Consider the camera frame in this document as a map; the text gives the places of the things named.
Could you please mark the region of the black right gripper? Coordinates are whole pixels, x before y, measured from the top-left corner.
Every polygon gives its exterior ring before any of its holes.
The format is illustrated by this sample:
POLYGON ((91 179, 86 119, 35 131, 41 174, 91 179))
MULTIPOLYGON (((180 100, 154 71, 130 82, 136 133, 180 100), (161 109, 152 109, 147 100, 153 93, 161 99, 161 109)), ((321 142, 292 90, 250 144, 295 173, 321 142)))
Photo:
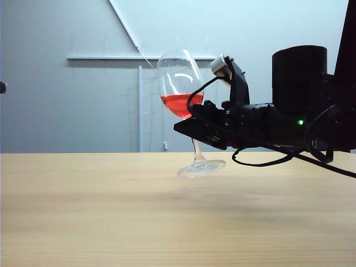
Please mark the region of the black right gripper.
POLYGON ((193 115, 174 124, 174 130, 219 150, 276 144, 276 107, 270 103, 233 106, 220 110, 211 101, 192 105, 193 115), (204 121, 219 121, 225 131, 204 121))

